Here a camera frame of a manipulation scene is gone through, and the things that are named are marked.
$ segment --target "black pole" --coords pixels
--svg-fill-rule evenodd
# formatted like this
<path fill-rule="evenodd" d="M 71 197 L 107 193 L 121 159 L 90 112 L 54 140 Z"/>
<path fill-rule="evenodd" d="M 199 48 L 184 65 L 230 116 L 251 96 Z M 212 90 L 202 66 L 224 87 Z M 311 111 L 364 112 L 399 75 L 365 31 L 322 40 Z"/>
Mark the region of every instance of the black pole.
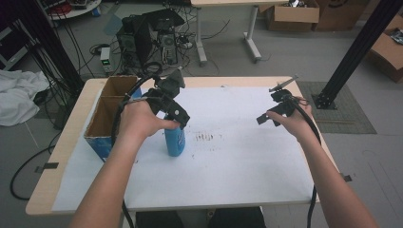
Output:
<path fill-rule="evenodd" d="M 332 78 L 317 96 L 315 105 L 318 109 L 326 109 L 332 104 L 337 93 L 347 83 L 365 54 L 371 49 L 402 6 L 402 0 L 381 0 L 379 2 L 341 60 Z"/>

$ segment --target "floor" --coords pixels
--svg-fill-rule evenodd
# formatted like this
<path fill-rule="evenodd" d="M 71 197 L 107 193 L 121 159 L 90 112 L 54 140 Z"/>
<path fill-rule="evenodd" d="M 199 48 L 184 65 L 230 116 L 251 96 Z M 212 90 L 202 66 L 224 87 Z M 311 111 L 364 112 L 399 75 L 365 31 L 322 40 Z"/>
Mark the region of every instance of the floor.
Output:
<path fill-rule="evenodd" d="M 88 49 L 96 44 L 109 44 L 113 36 L 104 29 L 113 15 L 126 16 L 133 3 L 121 5 L 104 3 L 102 15 L 82 15 L 68 20 L 81 50 L 88 60 Z M 249 7 L 203 9 L 203 35 L 219 31 L 230 19 L 228 26 L 218 36 L 205 40 L 208 63 L 200 67 L 195 49 L 188 52 L 190 63 L 186 77 L 197 76 L 283 76 L 299 75 L 299 80 L 327 82 L 338 66 L 348 47 L 365 22 L 359 22 L 351 31 L 343 32 L 274 32 L 265 27 L 259 16 L 254 40 L 263 61 L 254 64 L 249 50 L 243 43 Z M 64 29 L 58 28 L 62 43 L 72 62 L 78 66 L 77 55 Z M 190 23 L 195 30 L 195 23 Z M 99 61 L 88 64 L 95 77 L 103 77 Z M 14 69 L 39 70 L 29 56 Z M 83 68 L 83 78 L 90 78 Z M 350 185 L 374 214 L 380 227 L 403 227 L 403 84 L 395 84 L 378 69 L 363 61 L 347 82 L 356 100 L 374 126 L 377 134 L 323 134 L 339 170 L 350 175 Z M 15 126 L 0 126 L 0 227 L 65 227 L 70 216 L 31 217 L 26 215 L 26 201 L 12 197 L 9 184 L 18 167 L 38 151 L 47 148 L 58 134 L 47 119 L 32 118 Z M 37 166 L 48 160 L 48 153 L 34 159 L 24 168 L 15 182 L 17 193 L 28 197 L 40 174 Z M 267 227 L 304 227 L 308 205 L 264 206 Z M 183 211 L 181 217 L 187 227 L 203 227 L 205 217 L 196 211 Z M 313 215 L 312 227 L 326 227 L 318 204 Z"/>

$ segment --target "person's leg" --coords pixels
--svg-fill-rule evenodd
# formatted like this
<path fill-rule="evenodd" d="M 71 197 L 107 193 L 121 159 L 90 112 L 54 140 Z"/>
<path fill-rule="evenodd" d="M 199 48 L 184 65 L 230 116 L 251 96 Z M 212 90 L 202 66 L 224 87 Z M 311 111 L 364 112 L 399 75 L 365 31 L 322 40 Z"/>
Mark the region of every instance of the person's leg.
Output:
<path fill-rule="evenodd" d="M 137 212 L 136 227 L 183 228 L 183 224 L 176 211 Z"/>
<path fill-rule="evenodd" d="M 260 207 L 217 209 L 208 228 L 266 228 Z"/>

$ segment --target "table leg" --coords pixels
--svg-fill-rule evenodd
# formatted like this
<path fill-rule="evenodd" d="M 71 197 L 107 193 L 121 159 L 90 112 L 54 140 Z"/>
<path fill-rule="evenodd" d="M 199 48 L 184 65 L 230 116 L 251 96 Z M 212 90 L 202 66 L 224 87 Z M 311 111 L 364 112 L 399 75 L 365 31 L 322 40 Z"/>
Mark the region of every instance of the table leg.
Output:
<path fill-rule="evenodd" d="M 246 44 L 248 47 L 252 50 L 252 53 L 255 57 L 255 63 L 258 62 L 258 60 L 261 59 L 261 55 L 259 53 L 258 48 L 255 45 L 255 42 L 252 40 L 252 35 L 253 35 L 253 30 L 255 28 L 255 22 L 256 22 L 256 16 L 258 15 L 258 6 L 253 6 L 252 7 L 252 13 L 251 13 L 251 20 L 249 23 L 249 30 L 247 32 L 244 32 L 243 35 L 246 40 Z"/>
<path fill-rule="evenodd" d="M 202 20 L 201 20 L 202 8 L 197 8 L 196 20 L 197 20 L 197 33 L 196 33 L 196 48 L 198 49 L 199 59 L 201 66 L 207 63 L 207 57 L 205 56 L 204 47 L 202 46 Z"/>

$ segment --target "floor mat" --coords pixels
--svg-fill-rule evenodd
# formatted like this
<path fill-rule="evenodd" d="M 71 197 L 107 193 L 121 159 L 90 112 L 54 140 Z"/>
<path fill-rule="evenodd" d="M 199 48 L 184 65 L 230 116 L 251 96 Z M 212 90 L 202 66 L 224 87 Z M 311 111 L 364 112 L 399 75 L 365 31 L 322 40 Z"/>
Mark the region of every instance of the floor mat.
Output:
<path fill-rule="evenodd" d="M 336 109 L 315 108 L 312 95 L 318 95 L 327 83 L 297 82 L 303 95 L 313 107 L 313 115 L 321 133 L 376 134 L 350 89 L 345 85 L 335 99 Z"/>

